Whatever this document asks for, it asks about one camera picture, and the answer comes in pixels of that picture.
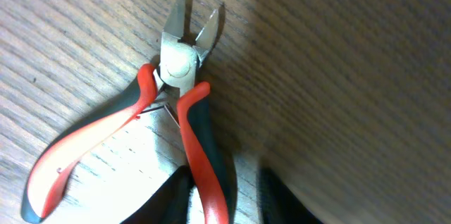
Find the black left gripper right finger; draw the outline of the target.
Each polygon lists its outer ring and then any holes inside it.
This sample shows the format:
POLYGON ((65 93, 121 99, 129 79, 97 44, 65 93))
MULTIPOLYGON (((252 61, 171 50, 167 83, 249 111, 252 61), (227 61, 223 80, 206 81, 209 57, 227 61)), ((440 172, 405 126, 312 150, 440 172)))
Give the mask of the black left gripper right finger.
POLYGON ((259 170, 259 212, 263 224, 323 224, 267 167, 259 170))

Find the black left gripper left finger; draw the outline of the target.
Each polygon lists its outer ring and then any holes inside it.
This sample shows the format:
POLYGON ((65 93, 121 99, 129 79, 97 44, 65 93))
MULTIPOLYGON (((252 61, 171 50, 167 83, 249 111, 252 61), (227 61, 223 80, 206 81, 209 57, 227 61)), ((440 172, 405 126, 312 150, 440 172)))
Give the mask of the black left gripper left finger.
POLYGON ((121 224, 186 224, 194 180, 188 166, 180 166, 165 183, 121 224))

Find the red handled pliers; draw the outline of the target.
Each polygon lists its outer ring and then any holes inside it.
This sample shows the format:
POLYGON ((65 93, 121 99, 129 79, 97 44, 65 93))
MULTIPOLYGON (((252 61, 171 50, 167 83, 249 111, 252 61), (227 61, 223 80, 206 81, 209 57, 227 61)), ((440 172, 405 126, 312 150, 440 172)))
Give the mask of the red handled pliers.
POLYGON ((178 125, 189 170, 200 195, 206 223, 231 223, 233 193, 209 119, 208 82, 197 71, 213 49, 219 27, 213 11, 193 45, 182 41, 186 0, 177 0, 161 33, 159 67, 144 64, 127 88, 72 124, 41 153, 25 184, 20 214, 41 223, 61 202, 68 178, 81 157, 146 111, 164 86, 180 91, 178 125))

